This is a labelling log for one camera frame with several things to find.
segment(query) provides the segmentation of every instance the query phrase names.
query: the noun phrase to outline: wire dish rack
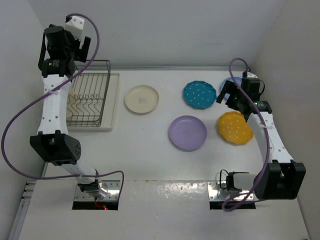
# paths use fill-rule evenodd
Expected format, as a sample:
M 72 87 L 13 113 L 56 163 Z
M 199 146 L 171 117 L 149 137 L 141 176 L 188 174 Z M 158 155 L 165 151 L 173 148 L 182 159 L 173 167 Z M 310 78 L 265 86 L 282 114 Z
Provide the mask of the wire dish rack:
M 110 82 L 109 60 L 94 60 L 93 65 L 105 63 L 105 73 L 85 72 L 79 75 L 70 88 L 66 125 L 68 127 L 100 127 Z

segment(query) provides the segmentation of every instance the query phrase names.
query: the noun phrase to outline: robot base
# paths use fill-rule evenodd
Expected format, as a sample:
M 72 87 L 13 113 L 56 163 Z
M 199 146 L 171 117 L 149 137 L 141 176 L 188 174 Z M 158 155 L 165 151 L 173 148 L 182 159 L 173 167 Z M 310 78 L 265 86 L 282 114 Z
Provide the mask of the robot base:
M 102 181 L 104 189 L 108 190 L 108 195 L 104 199 L 98 199 L 96 203 L 101 206 L 99 208 L 95 204 L 95 199 L 85 192 L 82 192 L 78 186 L 76 186 L 72 210 L 104 210 L 104 206 L 107 210 L 118 210 L 118 197 L 121 187 L 120 181 Z
M 209 203 L 210 210 L 221 210 L 222 204 L 225 200 L 229 199 L 231 196 L 236 196 L 238 194 L 246 194 L 248 190 L 242 191 L 227 191 L 226 189 L 221 189 L 219 181 L 208 181 L 208 193 L 209 193 Z M 226 181 L 221 181 L 221 185 L 226 185 Z M 230 201 L 225 208 L 233 207 L 238 201 L 241 201 L 245 195 L 241 195 L 234 198 L 234 201 Z M 254 194 L 250 194 L 250 196 L 246 199 L 246 203 L 241 205 L 238 209 L 256 209 L 255 205 L 255 196 Z

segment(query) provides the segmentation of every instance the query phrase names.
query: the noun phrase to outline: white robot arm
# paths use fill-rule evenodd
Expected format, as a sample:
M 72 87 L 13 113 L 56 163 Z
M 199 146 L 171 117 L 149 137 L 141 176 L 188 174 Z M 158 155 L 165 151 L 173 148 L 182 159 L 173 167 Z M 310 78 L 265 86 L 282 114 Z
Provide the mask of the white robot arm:
M 45 93 L 75 73 L 74 61 L 86 61 L 91 39 L 85 37 L 80 48 L 84 22 L 84 19 L 73 16 L 66 19 L 64 28 L 50 25 L 44 30 L 38 66 Z M 50 58 L 44 60 L 46 50 Z M 96 177 L 83 176 L 96 176 L 98 172 L 80 159 L 81 144 L 68 135 L 66 112 L 71 85 L 71 82 L 65 84 L 44 99 L 40 127 L 37 135 L 30 137 L 30 145 L 45 162 L 60 166 L 71 175 L 79 175 L 75 178 L 81 191 L 103 199 L 108 191 L 103 189 L 101 181 Z
M 221 103 L 225 94 L 230 94 L 225 104 L 244 115 L 245 120 L 253 130 L 264 160 L 267 154 L 265 135 L 265 128 L 267 128 L 270 154 L 267 168 L 254 190 L 256 197 L 260 200 L 295 199 L 306 174 L 306 169 L 303 163 L 295 162 L 285 148 L 275 126 L 269 103 L 260 101 L 260 83 L 261 81 L 254 74 L 250 72 L 243 73 L 241 88 L 259 109 L 266 126 L 263 125 L 257 113 L 250 106 L 249 101 L 233 82 L 226 82 L 216 101 Z M 248 172 L 229 172 L 226 177 L 225 189 L 227 191 L 249 190 L 256 180 L 257 176 Z

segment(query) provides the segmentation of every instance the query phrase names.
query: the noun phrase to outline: teal polka dot plate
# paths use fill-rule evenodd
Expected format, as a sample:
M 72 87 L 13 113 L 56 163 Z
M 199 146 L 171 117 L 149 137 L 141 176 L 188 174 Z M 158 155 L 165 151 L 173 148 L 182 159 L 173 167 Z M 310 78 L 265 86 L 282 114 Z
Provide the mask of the teal polka dot plate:
M 196 109 L 211 107 L 216 98 L 216 89 L 205 81 L 189 82 L 183 89 L 184 101 Z

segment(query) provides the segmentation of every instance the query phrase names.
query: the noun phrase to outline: purple cable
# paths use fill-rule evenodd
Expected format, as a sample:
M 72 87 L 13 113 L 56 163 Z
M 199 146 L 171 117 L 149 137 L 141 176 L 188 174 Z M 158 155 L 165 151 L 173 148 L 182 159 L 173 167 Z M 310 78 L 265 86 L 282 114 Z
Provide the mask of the purple cable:
M 249 101 L 249 103 L 252 105 L 254 111 L 258 114 L 258 116 L 259 116 L 260 121 L 262 122 L 262 124 L 263 124 L 264 126 L 266 126 L 265 120 L 264 120 L 263 116 L 261 115 L 259 109 L 256 107 L 255 103 L 251 100 L 251 98 L 246 94 L 246 92 L 241 88 L 241 86 L 237 83 L 237 81 L 236 81 L 236 79 L 235 79 L 235 76 L 234 76 L 233 73 L 232 73 L 232 69 L 231 69 L 231 68 L 232 68 L 232 64 L 233 64 L 235 61 L 237 61 L 237 60 L 244 62 L 244 64 L 245 64 L 245 71 L 248 71 L 248 68 L 249 68 L 249 67 L 248 67 L 247 62 L 246 62 L 244 59 L 237 57 L 237 58 L 232 59 L 231 62 L 229 63 L 229 73 L 230 73 L 230 76 L 231 76 L 234 84 L 237 86 L 237 88 L 240 90 L 240 92 L 243 94 L 243 96 L 244 96 L 244 97 Z M 266 155 L 265 155 L 265 160 L 264 160 L 264 163 L 263 163 L 263 167 L 262 167 L 261 171 L 259 172 L 259 174 L 258 174 L 258 176 L 257 176 L 257 178 L 256 178 L 256 180 L 255 180 L 254 185 L 252 186 L 252 188 L 250 189 L 250 191 L 247 193 L 247 195 L 246 195 L 241 201 L 239 201 L 236 205 L 234 205 L 233 207 L 227 209 L 227 208 L 226 208 L 226 204 L 227 204 L 228 202 L 230 202 L 231 200 L 233 200 L 234 197 L 230 197 L 229 199 L 225 200 L 225 201 L 223 202 L 223 204 L 222 204 L 222 209 L 223 209 L 224 211 L 226 211 L 226 212 L 231 212 L 231 211 L 233 211 L 233 210 L 236 210 L 236 209 L 237 209 L 238 207 L 240 207 L 241 205 L 245 204 L 245 202 L 246 202 L 247 198 L 249 197 L 249 195 L 252 194 L 252 193 L 255 191 L 255 189 L 257 188 L 257 186 L 259 185 L 259 183 L 260 183 L 260 181 L 261 181 L 261 179 L 262 179 L 262 177 L 263 177 L 263 174 L 264 174 L 264 172 L 265 172 L 266 169 L 267 169 L 268 161 L 269 161 L 269 155 L 270 155 L 270 140 L 269 140 L 268 130 L 267 130 L 266 128 L 264 129 L 264 134 L 265 134 L 265 139 L 266 139 Z
M 68 80 L 66 80 L 65 82 L 61 83 L 60 85 L 56 86 L 54 89 L 52 89 L 50 92 L 47 92 L 46 94 L 44 94 L 43 96 L 39 97 L 38 99 L 34 100 L 33 102 L 31 102 L 30 104 L 28 104 L 26 107 L 24 107 L 21 111 L 19 111 L 10 121 L 9 123 L 6 125 L 3 134 L 2 134 L 2 138 L 1 138 L 1 152 L 2 152 L 2 156 L 4 161 L 6 162 L 6 164 L 16 173 L 26 177 L 26 178 L 30 178 L 30 179 L 36 179 L 36 180 L 51 180 L 51 179 L 66 179 L 66 178 L 74 178 L 74 177 L 80 177 L 79 174 L 73 174 L 73 175 L 62 175 L 62 176 L 48 176 L 48 177 L 39 177 L 39 176 L 33 176 L 33 175 L 29 175 L 26 174 L 20 170 L 18 170 L 17 168 L 15 168 L 11 162 L 9 161 L 6 151 L 5 151 L 5 139 L 6 139 L 6 135 L 8 133 L 8 130 L 10 128 L 10 126 L 12 125 L 12 123 L 21 115 L 23 114 L 26 110 L 28 110 L 29 108 L 31 108 L 33 105 L 35 105 L 36 103 L 40 102 L 41 100 L 45 99 L 46 97 L 50 96 L 52 94 L 52 92 L 57 91 L 59 88 L 61 88 L 62 86 L 64 86 L 65 84 L 67 84 L 68 82 L 72 81 L 73 79 L 75 79 L 76 77 L 78 77 L 84 70 L 86 70 L 89 65 L 93 62 L 93 60 L 95 59 L 98 49 L 99 49 L 99 45 L 100 45 L 100 35 L 99 35 L 99 31 L 98 28 L 96 26 L 96 24 L 87 16 L 81 14 L 81 13 L 72 13 L 67 15 L 66 17 L 72 17 L 72 16 L 78 16 L 78 17 L 82 17 L 86 20 L 88 20 L 92 26 L 94 27 L 95 33 L 96 33 L 96 47 L 94 50 L 94 53 L 91 57 L 91 59 L 83 66 L 83 68 L 77 72 L 75 75 L 73 75 L 72 77 L 70 77 Z M 122 188 L 124 185 L 124 179 L 125 179 L 125 174 L 123 171 L 118 170 L 118 171 L 113 171 L 113 172 L 109 172 L 109 173 L 105 173 L 105 174 L 101 174 L 101 175 L 82 175 L 82 177 L 86 177 L 86 178 L 98 178 L 98 177 L 105 177 L 105 176 L 109 176 L 112 174 L 116 174 L 116 173 L 121 173 L 122 174 L 122 183 L 121 183 L 121 187 L 120 187 L 120 191 L 119 191 L 119 196 L 118 196 L 118 201 L 122 192 Z

